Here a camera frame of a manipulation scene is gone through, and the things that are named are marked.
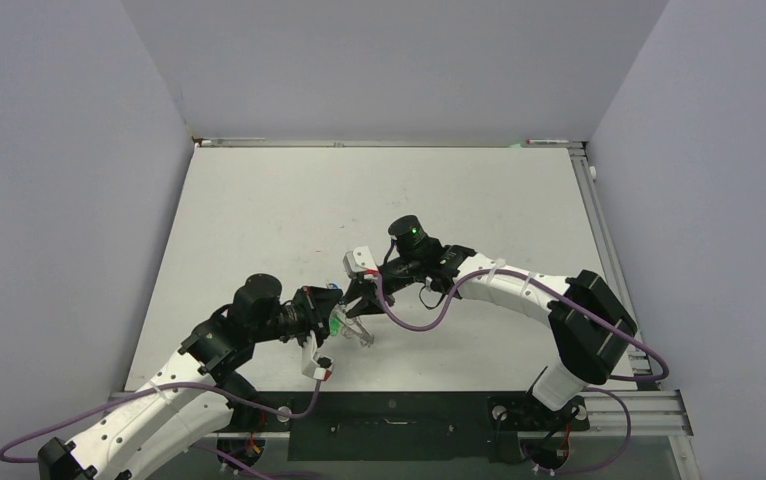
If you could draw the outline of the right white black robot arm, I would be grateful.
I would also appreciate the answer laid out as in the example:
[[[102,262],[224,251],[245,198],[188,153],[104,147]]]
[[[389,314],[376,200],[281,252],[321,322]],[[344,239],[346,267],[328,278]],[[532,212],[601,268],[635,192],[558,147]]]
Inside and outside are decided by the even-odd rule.
[[[383,262],[375,262],[366,246],[343,257],[350,280],[347,317],[385,314],[417,332],[419,326],[395,317],[391,308],[397,292],[420,284],[442,296],[441,311],[426,330],[441,323],[455,299],[486,302],[539,322],[550,330],[558,358],[537,377],[523,403],[526,419],[538,428],[558,421],[585,388],[610,380],[638,333],[628,310],[593,271],[562,276],[513,267],[470,247],[443,244],[414,215],[395,220],[388,234]]]

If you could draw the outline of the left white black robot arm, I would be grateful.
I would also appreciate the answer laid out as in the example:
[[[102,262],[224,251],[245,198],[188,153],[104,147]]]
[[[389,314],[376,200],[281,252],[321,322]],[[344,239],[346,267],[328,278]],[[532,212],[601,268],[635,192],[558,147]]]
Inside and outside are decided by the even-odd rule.
[[[260,343],[295,341],[301,372],[317,383],[332,372],[318,353],[330,335],[329,317],[342,299],[335,288],[302,286],[284,301],[282,285],[255,274],[197,324],[178,350],[142,387],[69,440],[53,438],[38,451],[42,479],[144,479],[209,433],[248,428],[257,410],[284,420],[287,407],[257,403],[238,369]]]

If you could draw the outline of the green key tag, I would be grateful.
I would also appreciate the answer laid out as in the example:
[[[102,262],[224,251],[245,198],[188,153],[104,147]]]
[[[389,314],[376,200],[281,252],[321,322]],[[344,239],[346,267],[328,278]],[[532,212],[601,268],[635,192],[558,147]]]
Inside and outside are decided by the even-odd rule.
[[[337,336],[341,329],[342,329],[342,321],[339,319],[337,315],[331,315],[329,318],[329,329],[330,329],[330,336],[335,337]]]

